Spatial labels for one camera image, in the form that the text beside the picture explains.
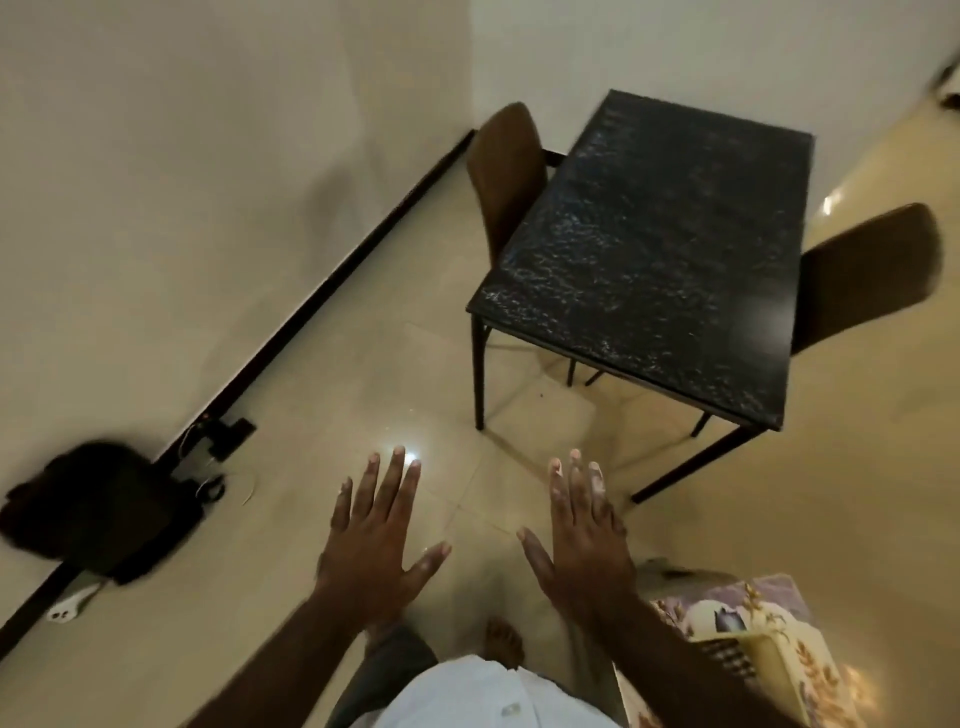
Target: hand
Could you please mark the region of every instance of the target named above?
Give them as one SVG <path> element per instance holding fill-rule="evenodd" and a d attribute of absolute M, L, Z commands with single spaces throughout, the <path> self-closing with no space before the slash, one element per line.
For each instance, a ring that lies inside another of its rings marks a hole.
<path fill-rule="evenodd" d="M 380 456 L 370 456 L 352 511 L 353 481 L 347 478 L 317 566 L 315 595 L 341 606 L 342 616 L 357 631 L 399 619 L 450 553 L 450 545 L 440 542 L 403 570 L 403 546 L 420 482 L 420 461 L 414 460 L 400 484 L 404 455 L 403 447 L 394 449 L 375 497 Z"/>
<path fill-rule="evenodd" d="M 529 529 L 517 536 L 547 598 L 599 639 L 612 620 L 638 604 L 626 529 L 607 500 L 600 466 L 590 463 L 585 472 L 578 450 L 570 453 L 567 482 L 560 460 L 550 462 L 550 502 L 553 561 Z"/>

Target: power socket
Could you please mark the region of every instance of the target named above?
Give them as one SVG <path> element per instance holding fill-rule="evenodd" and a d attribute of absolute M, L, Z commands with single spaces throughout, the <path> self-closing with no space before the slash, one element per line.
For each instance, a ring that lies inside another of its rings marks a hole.
<path fill-rule="evenodd" d="M 47 619 L 55 622 L 65 622 L 70 621 L 71 619 L 76 619 L 86 603 L 93 597 L 93 595 L 99 592 L 103 586 L 104 582 L 102 581 L 96 584 L 91 584 L 84 589 L 80 589 L 78 592 L 74 592 L 66 599 L 61 599 L 59 602 L 50 607 L 49 610 L 47 610 Z"/>

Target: chair backrest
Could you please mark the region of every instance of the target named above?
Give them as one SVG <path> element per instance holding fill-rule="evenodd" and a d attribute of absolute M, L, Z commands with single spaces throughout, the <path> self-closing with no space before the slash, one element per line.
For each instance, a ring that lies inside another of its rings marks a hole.
<path fill-rule="evenodd" d="M 801 262 L 793 353 L 925 300 L 942 261 L 933 215 L 916 203 L 810 249 Z"/>
<path fill-rule="evenodd" d="M 487 230 L 493 266 L 524 215 L 546 187 L 546 158 L 526 106 L 510 104 L 477 132 L 467 170 Z"/>

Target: black marble tabletop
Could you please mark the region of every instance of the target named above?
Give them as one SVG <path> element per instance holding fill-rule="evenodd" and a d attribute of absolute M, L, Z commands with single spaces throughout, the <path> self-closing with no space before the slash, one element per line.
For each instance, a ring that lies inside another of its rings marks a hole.
<path fill-rule="evenodd" d="M 813 137 L 611 91 L 468 311 L 780 429 Z"/>

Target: bare foot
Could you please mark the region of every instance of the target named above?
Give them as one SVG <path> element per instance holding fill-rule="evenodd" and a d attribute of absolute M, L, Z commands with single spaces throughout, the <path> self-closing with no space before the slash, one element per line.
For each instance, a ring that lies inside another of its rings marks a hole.
<path fill-rule="evenodd" d="M 523 638 L 505 619 L 491 617 L 487 620 L 487 634 L 484 637 L 481 657 L 498 662 L 506 669 L 517 669 L 526 659 Z"/>

